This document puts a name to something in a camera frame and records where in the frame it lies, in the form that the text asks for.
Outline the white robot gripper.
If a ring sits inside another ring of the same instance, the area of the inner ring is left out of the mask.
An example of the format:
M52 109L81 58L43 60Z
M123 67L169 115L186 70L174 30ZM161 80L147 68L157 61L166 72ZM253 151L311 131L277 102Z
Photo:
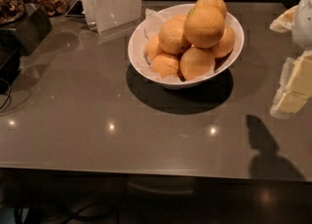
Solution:
M297 6L284 11L271 22L270 29L279 33L292 32L297 45L311 50L312 0L300 0ZM286 59L279 85L270 114L284 120L299 112L312 97L312 51L304 51L297 59Z

